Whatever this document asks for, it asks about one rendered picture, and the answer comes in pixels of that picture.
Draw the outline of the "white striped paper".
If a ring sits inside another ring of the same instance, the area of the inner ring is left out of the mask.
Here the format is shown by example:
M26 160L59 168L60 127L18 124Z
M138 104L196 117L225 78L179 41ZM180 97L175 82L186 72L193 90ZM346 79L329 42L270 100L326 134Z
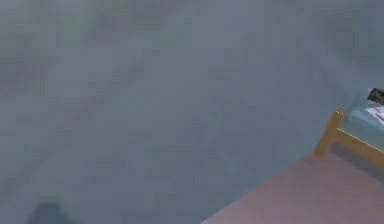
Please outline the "white striped paper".
M384 125L384 106L366 108L366 111Z

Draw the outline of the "wooden bed with teal mattress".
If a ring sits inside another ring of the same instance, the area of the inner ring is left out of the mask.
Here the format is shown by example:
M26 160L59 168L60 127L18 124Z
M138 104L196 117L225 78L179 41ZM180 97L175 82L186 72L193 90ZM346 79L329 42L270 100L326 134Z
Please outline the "wooden bed with teal mattress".
M313 154L321 158L336 143L384 168L384 125L366 111L371 107L378 107L378 104L362 101L352 104L348 109L336 109Z

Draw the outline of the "black flat object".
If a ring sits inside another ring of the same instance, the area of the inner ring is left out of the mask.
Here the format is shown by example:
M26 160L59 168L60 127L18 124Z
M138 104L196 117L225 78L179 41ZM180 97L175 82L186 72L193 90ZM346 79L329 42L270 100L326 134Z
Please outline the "black flat object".
M372 102L384 105L384 89L373 88L370 91L367 99Z

